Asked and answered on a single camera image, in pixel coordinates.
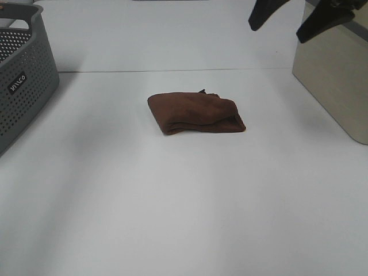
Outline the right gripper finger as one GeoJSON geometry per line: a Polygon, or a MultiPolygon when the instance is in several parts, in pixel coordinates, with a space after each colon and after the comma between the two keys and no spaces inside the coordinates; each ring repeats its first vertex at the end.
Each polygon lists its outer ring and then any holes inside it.
{"type": "Polygon", "coordinates": [[[289,0],[257,0],[248,19],[251,30],[257,31],[263,24],[289,0]]]}
{"type": "Polygon", "coordinates": [[[354,19],[356,1],[320,1],[302,23],[296,35],[300,43],[306,43],[335,26],[354,19]]]}

